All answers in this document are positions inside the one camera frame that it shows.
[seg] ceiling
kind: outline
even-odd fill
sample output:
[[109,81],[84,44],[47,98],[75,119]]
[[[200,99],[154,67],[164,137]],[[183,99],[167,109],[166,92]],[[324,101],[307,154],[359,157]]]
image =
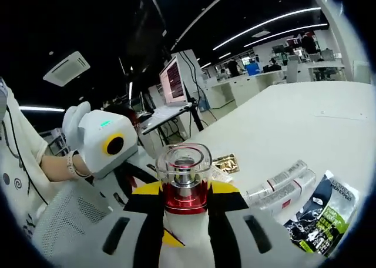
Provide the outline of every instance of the ceiling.
[[[158,82],[163,60],[176,39],[213,1],[2,0],[0,76],[20,105],[66,109],[79,104],[83,97],[83,101],[98,108],[102,101],[126,94],[127,82],[133,81],[133,94]],[[199,19],[174,51],[193,49],[200,64],[216,63],[225,53],[243,52],[245,44],[256,40],[251,36],[264,29],[276,34],[325,23],[321,11],[300,14],[267,24],[213,51],[226,39],[260,22],[314,6],[313,0],[221,0]],[[64,87],[42,79],[74,51],[89,62],[88,71]],[[62,115],[26,114],[39,129],[61,126]]]
[[[168,48],[174,45],[182,32],[213,1],[215,0],[157,0],[169,32],[166,40]],[[193,49],[195,55],[200,58],[201,65],[208,62],[218,63],[218,57],[228,52],[232,55],[241,53],[251,48],[244,48],[244,45],[268,36],[251,37],[262,30],[270,31],[269,35],[273,35],[302,26],[326,23],[327,20],[321,11],[298,14],[257,28],[213,51],[217,45],[254,25],[289,12],[312,7],[317,7],[314,0],[221,0],[193,25],[177,43],[174,51]]]

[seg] gold packet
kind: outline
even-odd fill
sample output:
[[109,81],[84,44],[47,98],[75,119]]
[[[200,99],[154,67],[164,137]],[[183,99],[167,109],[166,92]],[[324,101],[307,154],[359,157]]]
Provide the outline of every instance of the gold packet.
[[239,171],[239,164],[237,163],[235,155],[233,153],[231,155],[213,159],[213,165],[217,166],[227,174]]

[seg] green light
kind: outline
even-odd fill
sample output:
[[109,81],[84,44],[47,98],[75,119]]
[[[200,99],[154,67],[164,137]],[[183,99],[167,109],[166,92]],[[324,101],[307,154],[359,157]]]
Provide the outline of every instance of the green light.
[[103,126],[106,126],[108,123],[110,123],[111,122],[111,120],[108,120],[108,121],[106,121],[106,122],[103,122],[102,124],[100,124],[102,127]]

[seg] air conditioner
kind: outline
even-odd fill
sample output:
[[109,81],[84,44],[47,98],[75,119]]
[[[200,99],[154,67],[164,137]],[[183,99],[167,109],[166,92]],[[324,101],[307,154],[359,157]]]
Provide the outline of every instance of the air conditioner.
[[63,87],[89,68],[90,65],[83,56],[79,52],[74,52],[55,65],[43,80]]

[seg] bracelet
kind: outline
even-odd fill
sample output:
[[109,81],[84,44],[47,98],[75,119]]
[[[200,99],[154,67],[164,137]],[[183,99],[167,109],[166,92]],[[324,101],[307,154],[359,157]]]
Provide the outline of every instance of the bracelet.
[[87,178],[88,176],[85,176],[81,174],[73,165],[73,155],[77,155],[78,151],[77,150],[72,150],[68,153],[67,155],[67,167],[69,173],[75,178]]

